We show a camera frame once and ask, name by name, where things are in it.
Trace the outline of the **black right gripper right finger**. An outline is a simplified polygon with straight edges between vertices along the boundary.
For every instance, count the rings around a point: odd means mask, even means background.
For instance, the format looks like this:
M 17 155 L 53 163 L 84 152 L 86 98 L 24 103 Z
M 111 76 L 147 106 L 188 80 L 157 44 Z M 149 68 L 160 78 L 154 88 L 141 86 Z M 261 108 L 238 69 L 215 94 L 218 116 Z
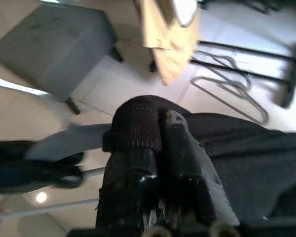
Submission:
M 221 221 L 238 226 L 222 182 L 204 148 L 192 136 L 186 119 L 168 111 L 161 123 L 169 199 L 183 221 L 211 226 Z

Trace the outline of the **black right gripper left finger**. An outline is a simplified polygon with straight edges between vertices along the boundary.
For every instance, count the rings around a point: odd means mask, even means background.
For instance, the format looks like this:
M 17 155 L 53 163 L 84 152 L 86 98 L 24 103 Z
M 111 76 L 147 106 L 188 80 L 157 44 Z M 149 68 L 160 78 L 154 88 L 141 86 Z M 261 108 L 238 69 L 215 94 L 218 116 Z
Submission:
M 160 152 L 158 108 L 148 97 L 135 97 L 115 112 L 103 135 L 110 152 L 99 191 L 96 227 L 144 228 L 158 207 L 155 155 Z

